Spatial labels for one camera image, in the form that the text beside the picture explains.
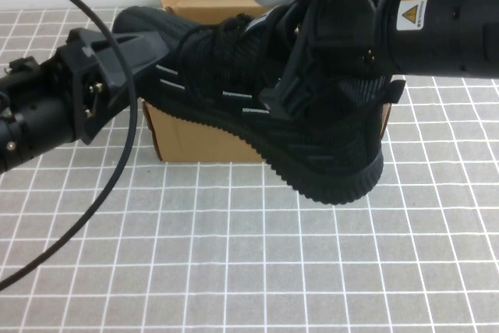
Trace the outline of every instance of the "white grid lines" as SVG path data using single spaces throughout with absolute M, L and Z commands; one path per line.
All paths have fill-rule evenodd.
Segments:
M 96 11 L 109 25 L 118 10 Z M 0 67 L 17 55 L 41 62 L 62 43 L 63 30 L 89 25 L 77 12 L 0 12 Z M 96 225 L 71 241 L 67 258 L 42 265 L 33 284 L 0 294 L 0 333 L 497 330 L 499 88 L 493 80 L 433 77 L 411 77 L 407 86 L 382 141 L 384 180 L 345 206 L 304 199 L 262 163 L 163 164 L 140 117 L 138 144 Z M 90 146 L 63 145 L 58 160 L 46 155 L 0 175 L 0 277 L 57 240 L 59 222 L 97 196 L 126 125 L 113 119 Z M 453 172 L 461 168 L 462 176 Z M 25 221 L 41 228 L 27 233 Z M 144 243 L 138 253 L 129 251 L 134 243 Z M 96 250 L 89 256 L 87 249 Z M 127 249 L 131 255 L 122 257 Z M 101 278 L 82 281 L 93 272 Z M 133 285 L 124 289 L 123 275 Z M 41 287 L 50 276 L 54 290 Z M 102 306 L 97 321 L 79 325 L 73 301 L 82 316 Z M 2 315 L 17 303 L 19 316 Z M 136 307 L 126 310 L 126 303 Z M 236 311 L 238 303 L 250 303 L 257 318 Z M 159 316 L 162 310 L 172 319 Z

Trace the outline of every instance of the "shoe sole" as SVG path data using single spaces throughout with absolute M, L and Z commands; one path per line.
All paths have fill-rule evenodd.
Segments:
M 317 173 L 290 158 L 263 137 L 245 126 L 213 114 L 200 112 L 177 102 L 158 96 L 148 102 L 159 111 L 177 119 L 224 130 L 249 144 L 294 190 L 308 199 L 322 204 L 348 204 L 366 196 L 379 182 L 384 169 L 383 153 L 362 171 L 347 176 Z

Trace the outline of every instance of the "black cable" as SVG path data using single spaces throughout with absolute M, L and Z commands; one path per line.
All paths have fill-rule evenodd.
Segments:
M 106 27 L 106 25 L 102 22 L 102 20 L 81 0 L 69 0 L 74 5 L 76 5 L 83 13 L 85 13 L 92 21 L 94 21 L 95 25 L 99 28 L 99 30 L 103 33 L 103 35 L 108 40 L 111 45 L 112 50 L 115 52 L 116 57 L 118 58 L 119 64 L 125 73 L 126 82 L 128 83 L 129 88 L 129 98 L 130 98 L 130 122 L 129 122 L 129 130 L 128 136 L 126 137 L 125 147 L 122 152 L 122 156 L 119 159 L 119 162 L 116 166 L 115 171 L 113 172 L 111 178 L 108 183 L 99 194 L 95 202 L 90 206 L 87 212 L 83 214 L 83 216 L 76 222 L 76 224 L 68 230 L 68 232 L 63 235 L 56 243 L 54 243 L 51 247 L 49 247 L 44 253 L 42 253 L 35 260 L 30 262 L 26 267 L 17 271 L 14 275 L 9 276 L 5 280 L 0 282 L 0 292 L 2 290 L 7 289 L 9 286 L 18 282 L 21 278 L 27 276 L 30 272 L 37 269 L 37 267 L 43 264 L 46 260 L 48 260 L 52 255 L 54 255 L 57 251 L 59 251 L 67 242 L 70 241 L 74 235 L 81 230 L 85 226 L 86 223 L 92 218 L 95 212 L 99 209 L 99 207 L 104 203 L 106 198 L 109 196 L 111 191 L 114 189 L 116 183 L 118 182 L 121 174 L 123 173 L 126 163 L 132 153 L 133 149 L 133 141 L 136 135 L 136 126 L 137 126 L 137 111 L 138 104 L 136 100 L 136 90 L 135 83 L 133 82 L 133 74 L 126 63 L 125 56 L 119 50 L 118 43 L 116 39 L 113 37 L 111 31 Z

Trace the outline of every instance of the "black cylindrical motor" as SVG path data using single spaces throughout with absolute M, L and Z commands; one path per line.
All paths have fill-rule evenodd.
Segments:
M 10 100 L 0 111 L 0 174 L 74 139 L 71 107 L 36 63 L 26 64 L 0 79 Z
M 499 0 L 387 0 L 384 10 L 393 73 L 499 77 Z

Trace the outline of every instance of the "metal cylinder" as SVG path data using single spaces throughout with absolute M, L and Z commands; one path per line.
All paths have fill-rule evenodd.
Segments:
M 499 0 L 389 0 L 395 73 L 499 77 Z

